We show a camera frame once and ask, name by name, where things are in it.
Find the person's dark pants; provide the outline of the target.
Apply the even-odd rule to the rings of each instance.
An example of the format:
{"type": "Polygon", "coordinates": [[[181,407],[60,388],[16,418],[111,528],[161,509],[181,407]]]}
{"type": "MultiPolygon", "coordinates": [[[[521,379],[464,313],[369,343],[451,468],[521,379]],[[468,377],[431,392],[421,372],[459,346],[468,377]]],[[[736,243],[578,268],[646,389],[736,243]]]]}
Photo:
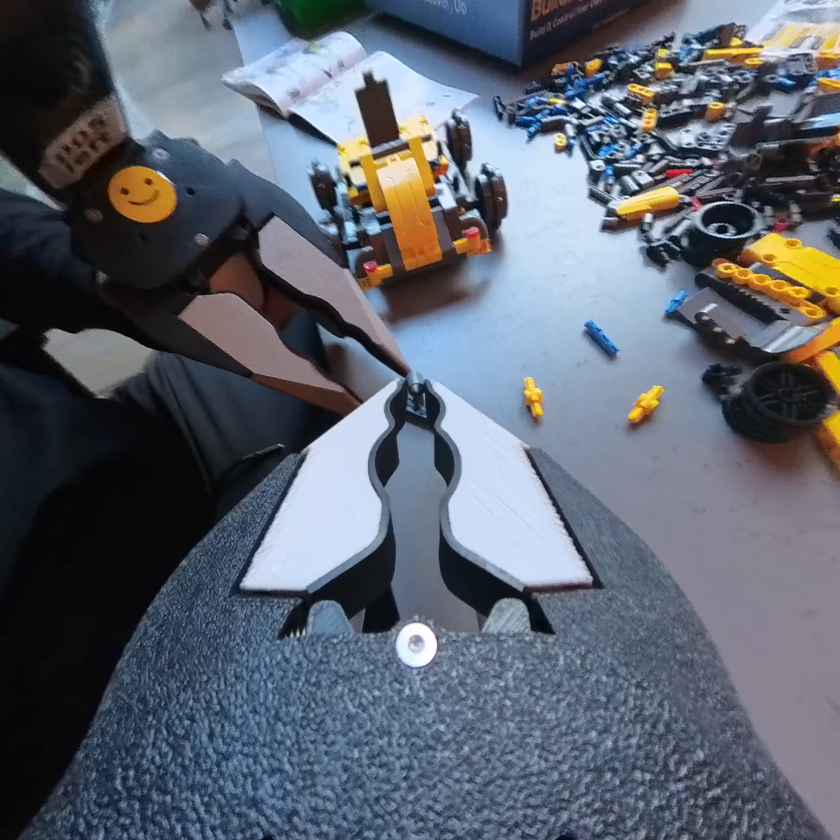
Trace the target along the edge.
{"type": "Polygon", "coordinates": [[[250,379],[173,353],[153,353],[111,391],[155,418],[192,456],[221,518],[285,458],[343,420],[250,379]]]}

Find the black toy wheel rim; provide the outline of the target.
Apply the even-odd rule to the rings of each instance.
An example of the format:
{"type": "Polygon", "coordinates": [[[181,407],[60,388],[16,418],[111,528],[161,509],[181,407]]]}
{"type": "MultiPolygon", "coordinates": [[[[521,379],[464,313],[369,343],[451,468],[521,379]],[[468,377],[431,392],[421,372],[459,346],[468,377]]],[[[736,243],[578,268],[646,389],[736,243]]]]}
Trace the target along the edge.
{"type": "Polygon", "coordinates": [[[689,216],[680,255],[692,266],[708,266],[715,259],[737,257],[762,231],[763,216],[749,204],[728,200],[705,205],[689,216]]]}

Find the blue cardboard box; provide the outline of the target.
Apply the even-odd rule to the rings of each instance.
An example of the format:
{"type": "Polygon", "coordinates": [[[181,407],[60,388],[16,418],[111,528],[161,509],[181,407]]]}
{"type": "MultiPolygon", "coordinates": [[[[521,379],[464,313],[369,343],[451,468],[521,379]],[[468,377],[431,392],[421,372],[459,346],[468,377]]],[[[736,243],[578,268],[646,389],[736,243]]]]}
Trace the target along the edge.
{"type": "Polygon", "coordinates": [[[587,36],[646,1],[366,1],[397,18],[525,67],[587,36]]]}

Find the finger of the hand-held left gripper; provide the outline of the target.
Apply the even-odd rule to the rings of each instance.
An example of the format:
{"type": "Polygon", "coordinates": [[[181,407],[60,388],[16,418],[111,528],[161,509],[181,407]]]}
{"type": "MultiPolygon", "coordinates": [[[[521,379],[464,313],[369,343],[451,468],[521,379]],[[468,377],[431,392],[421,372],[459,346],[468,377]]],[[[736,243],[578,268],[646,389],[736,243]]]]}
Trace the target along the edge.
{"type": "Polygon", "coordinates": [[[270,322],[233,293],[196,297],[179,319],[244,367],[254,382],[343,416],[361,405],[314,362],[287,347],[270,322]]]}
{"type": "Polygon", "coordinates": [[[278,216],[258,232],[256,259],[269,283],[334,336],[358,342],[395,373],[409,374],[411,366],[357,279],[278,216]]]}

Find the yellow curved toy panel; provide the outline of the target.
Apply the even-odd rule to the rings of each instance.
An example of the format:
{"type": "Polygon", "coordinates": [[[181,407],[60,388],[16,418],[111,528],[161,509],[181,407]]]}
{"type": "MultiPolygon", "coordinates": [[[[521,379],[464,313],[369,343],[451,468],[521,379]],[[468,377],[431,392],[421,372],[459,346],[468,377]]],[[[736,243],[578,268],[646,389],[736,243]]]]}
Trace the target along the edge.
{"type": "Polygon", "coordinates": [[[669,213],[681,205],[681,195],[673,186],[662,186],[615,200],[607,205],[605,219],[617,224],[636,222],[646,215],[669,213]]]}

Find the black toy gear rack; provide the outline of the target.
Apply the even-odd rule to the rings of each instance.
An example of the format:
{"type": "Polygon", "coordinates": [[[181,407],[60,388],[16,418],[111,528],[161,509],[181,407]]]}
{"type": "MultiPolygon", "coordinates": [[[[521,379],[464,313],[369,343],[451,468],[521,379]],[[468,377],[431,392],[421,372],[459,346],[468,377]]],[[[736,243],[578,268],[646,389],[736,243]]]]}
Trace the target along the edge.
{"type": "Polygon", "coordinates": [[[729,280],[717,277],[710,269],[698,271],[694,276],[699,289],[708,289],[741,312],[764,325],[783,321],[802,326],[807,325],[801,314],[787,305],[761,297],[757,292],[729,280]]]}

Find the black toy beam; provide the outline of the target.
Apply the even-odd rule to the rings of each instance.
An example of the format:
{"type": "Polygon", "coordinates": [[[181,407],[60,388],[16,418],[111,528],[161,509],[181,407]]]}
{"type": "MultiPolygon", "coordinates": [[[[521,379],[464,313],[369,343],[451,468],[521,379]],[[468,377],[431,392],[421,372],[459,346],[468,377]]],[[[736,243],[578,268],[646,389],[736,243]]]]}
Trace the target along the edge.
{"type": "Polygon", "coordinates": [[[406,414],[407,424],[426,430],[433,428],[434,422],[428,418],[427,412],[427,383],[417,371],[411,371],[405,378],[406,384],[406,414]]]}

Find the pile of toy brick parts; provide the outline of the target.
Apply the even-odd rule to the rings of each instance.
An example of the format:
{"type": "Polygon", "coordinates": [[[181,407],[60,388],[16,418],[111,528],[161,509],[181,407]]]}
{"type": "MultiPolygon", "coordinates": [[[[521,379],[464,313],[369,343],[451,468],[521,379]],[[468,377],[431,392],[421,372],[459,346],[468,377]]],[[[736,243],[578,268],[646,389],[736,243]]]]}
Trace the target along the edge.
{"type": "MultiPolygon", "coordinates": [[[[747,364],[733,364],[741,381],[763,364],[803,363],[838,394],[839,55],[771,54],[748,32],[726,23],[608,46],[585,62],[556,64],[519,98],[494,97],[493,110],[528,140],[551,134],[557,154],[582,152],[588,196],[604,211],[602,230],[636,227],[656,268],[709,269],[798,311],[807,324],[826,325],[777,360],[752,362],[716,346],[747,364]],[[605,219],[615,200],[662,186],[681,195],[677,209],[622,224],[605,219]],[[737,257],[688,264],[679,241],[690,215],[728,200],[761,213],[764,231],[737,257]]],[[[837,468],[838,408],[806,436],[837,468]]]]}

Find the yellow toy brick car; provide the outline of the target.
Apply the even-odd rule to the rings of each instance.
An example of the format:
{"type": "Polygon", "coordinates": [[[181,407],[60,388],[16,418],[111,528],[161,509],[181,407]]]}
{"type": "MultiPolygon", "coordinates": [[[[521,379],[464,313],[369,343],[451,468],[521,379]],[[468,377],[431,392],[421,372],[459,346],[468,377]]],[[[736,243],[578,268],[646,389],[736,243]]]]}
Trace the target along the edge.
{"type": "Polygon", "coordinates": [[[355,97],[363,132],[337,145],[334,170],[311,162],[320,222],[365,290],[491,251],[508,215],[501,170],[469,173],[471,126],[455,108],[439,135],[423,115],[398,121],[387,81],[367,70],[355,97]]]}

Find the black spoked toy wheel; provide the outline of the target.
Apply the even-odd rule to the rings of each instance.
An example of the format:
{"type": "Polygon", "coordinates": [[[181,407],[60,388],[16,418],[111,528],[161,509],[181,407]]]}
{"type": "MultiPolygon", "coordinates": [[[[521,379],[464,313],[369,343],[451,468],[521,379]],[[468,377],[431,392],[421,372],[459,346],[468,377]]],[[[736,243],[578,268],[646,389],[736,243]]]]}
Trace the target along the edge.
{"type": "Polygon", "coordinates": [[[837,408],[838,394],[823,373],[781,361],[761,365],[721,400],[730,429],[763,444],[801,438],[837,408]]]}

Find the person's left forearm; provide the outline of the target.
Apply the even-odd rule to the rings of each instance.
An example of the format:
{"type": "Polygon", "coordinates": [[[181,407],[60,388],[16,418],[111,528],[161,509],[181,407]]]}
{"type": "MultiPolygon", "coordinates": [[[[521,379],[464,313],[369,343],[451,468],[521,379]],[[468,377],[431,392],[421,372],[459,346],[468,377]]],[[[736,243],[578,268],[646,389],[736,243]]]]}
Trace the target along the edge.
{"type": "Polygon", "coordinates": [[[120,332],[119,315],[98,296],[96,271],[72,249],[63,214],[1,190],[1,317],[37,333],[120,332]]]}

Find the grey desk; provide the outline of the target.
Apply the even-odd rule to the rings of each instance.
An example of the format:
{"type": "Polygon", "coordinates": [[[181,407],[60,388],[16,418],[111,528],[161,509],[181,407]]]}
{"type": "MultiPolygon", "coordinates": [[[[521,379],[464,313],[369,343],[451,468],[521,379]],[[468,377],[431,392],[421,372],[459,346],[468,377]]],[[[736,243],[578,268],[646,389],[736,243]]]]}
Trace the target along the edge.
{"type": "Polygon", "coordinates": [[[536,682],[515,700],[544,700],[561,723],[595,719],[572,700],[562,657],[625,661],[615,689],[663,689],[682,741],[700,730],[697,647],[713,646],[752,730],[782,774],[838,836],[838,474],[811,436],[758,444],[736,435],[700,374],[718,353],[677,321],[668,299],[694,290],[684,265],[649,265],[636,234],[599,233],[580,156],[522,139],[488,109],[519,89],[465,48],[364,22],[367,48],[481,96],[468,119],[480,161],[499,165],[511,209],[489,255],[399,282],[371,299],[403,354],[530,448],[532,462],[594,573],[594,587],[539,595],[553,621],[549,663],[514,669],[536,682]],[[583,331],[598,323],[609,358],[583,331]],[[543,416],[523,401],[523,378],[543,416]],[[627,421],[654,385],[665,393],[627,421]]]}

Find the instruction booklet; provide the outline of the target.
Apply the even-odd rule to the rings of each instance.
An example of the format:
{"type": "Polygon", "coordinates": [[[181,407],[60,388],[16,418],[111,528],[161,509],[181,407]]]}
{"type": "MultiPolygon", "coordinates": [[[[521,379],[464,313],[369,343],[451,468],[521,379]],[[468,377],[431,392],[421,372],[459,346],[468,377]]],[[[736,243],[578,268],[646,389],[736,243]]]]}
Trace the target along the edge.
{"type": "Polygon", "coordinates": [[[368,53],[345,31],[294,38],[266,56],[223,74],[226,88],[283,119],[296,117],[338,143],[367,133],[365,115],[397,124],[423,118],[437,129],[478,100],[382,50],[368,53]]]}

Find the person's black jacket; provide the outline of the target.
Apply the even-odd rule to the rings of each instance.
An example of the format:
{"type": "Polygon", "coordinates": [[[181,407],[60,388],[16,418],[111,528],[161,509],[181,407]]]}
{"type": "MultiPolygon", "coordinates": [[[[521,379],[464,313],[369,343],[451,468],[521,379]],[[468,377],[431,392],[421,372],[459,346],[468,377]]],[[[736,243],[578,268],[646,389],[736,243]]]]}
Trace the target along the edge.
{"type": "Polygon", "coordinates": [[[1,344],[1,837],[66,771],[122,651],[212,523],[193,457],[15,328],[1,344]]]}

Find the green plastic bin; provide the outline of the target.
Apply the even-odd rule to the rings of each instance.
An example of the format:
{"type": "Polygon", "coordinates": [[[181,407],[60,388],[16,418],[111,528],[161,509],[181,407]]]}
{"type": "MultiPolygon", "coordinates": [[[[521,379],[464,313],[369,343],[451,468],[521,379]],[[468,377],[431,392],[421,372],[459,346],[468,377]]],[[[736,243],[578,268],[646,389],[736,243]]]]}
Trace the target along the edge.
{"type": "Polygon", "coordinates": [[[341,23],[364,11],[364,1],[270,1],[283,22],[301,33],[311,33],[341,23]]]}

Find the person's left hand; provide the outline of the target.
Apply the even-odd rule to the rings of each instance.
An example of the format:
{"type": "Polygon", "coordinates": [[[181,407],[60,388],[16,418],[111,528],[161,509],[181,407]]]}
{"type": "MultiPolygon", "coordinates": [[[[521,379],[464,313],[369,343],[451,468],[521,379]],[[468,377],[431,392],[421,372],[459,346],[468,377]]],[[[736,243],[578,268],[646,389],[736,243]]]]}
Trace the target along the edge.
{"type": "Polygon", "coordinates": [[[231,293],[283,330],[295,315],[295,307],[272,283],[258,273],[246,252],[231,255],[209,279],[212,293],[231,293]]]}

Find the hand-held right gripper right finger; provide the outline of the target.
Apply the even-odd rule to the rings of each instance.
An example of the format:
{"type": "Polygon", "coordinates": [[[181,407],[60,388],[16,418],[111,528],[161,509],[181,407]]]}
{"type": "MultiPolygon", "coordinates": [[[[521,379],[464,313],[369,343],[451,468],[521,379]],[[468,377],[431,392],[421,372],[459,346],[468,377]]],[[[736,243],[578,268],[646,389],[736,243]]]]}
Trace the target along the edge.
{"type": "Polygon", "coordinates": [[[441,383],[425,388],[445,484],[438,561],[451,593],[483,617],[505,599],[543,617],[539,595],[592,589],[594,573],[529,446],[441,383]]]}

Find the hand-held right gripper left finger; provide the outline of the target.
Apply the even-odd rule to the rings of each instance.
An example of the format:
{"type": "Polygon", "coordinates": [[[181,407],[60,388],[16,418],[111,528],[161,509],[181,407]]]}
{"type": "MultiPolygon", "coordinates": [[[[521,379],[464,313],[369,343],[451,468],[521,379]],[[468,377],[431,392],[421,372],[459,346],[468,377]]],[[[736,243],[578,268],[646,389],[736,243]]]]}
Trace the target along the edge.
{"type": "Polygon", "coordinates": [[[406,382],[395,379],[306,447],[239,590],[357,614],[391,588],[394,534],[385,484],[398,466],[406,382]]]}

